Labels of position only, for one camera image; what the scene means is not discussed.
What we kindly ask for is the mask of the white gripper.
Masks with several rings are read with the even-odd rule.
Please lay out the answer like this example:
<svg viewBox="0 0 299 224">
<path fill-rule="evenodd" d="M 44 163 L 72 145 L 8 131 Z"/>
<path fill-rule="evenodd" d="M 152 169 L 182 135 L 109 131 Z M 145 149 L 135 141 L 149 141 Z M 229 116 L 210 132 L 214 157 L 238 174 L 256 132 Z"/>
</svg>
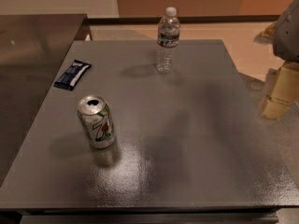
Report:
<svg viewBox="0 0 299 224">
<path fill-rule="evenodd" d="M 261 114 L 280 119 L 299 98 L 299 0 L 293 0 L 279 16 L 258 33 L 253 41 L 272 44 L 274 54 L 285 62 L 274 74 Z"/>
</svg>

